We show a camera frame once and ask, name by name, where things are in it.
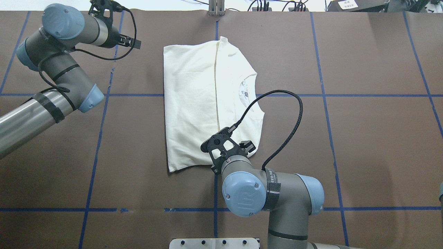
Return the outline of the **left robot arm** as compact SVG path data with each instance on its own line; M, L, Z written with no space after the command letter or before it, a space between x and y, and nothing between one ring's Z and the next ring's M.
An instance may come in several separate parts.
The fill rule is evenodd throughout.
M130 9L113 0L92 0L88 13L53 3L42 14L42 26L17 48L16 56L28 69L38 72L49 86L37 92L0 120L0 156L12 153L67 115L88 112L104 100L104 93L71 56L72 52L93 55L77 44L101 48L116 46L140 49L134 35L123 35L113 25L115 12Z

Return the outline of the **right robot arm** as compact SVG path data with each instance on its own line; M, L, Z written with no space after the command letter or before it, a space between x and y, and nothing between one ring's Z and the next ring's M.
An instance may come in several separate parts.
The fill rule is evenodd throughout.
M253 168L248 158L234 155L219 170L228 209L248 217L269 211L269 249L345 249L308 241L309 216L323 209L323 186L314 177Z

